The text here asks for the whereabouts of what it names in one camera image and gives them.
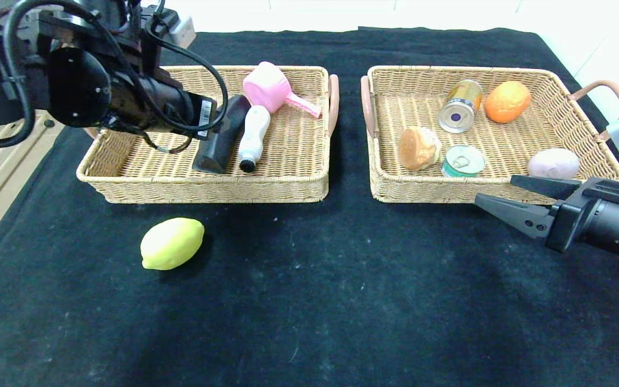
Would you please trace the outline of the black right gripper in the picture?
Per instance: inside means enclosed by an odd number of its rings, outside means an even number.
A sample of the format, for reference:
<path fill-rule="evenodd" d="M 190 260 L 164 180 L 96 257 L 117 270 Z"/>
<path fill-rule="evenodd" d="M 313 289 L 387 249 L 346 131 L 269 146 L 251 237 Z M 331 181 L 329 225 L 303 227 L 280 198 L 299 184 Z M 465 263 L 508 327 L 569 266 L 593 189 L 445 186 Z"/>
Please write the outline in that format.
<path fill-rule="evenodd" d="M 513 175 L 511 185 L 555 200 L 550 210 L 478 193 L 474 203 L 530 238 L 547 238 L 547 247 L 564 252 L 575 243 L 619 255 L 619 181 L 582 181 Z"/>

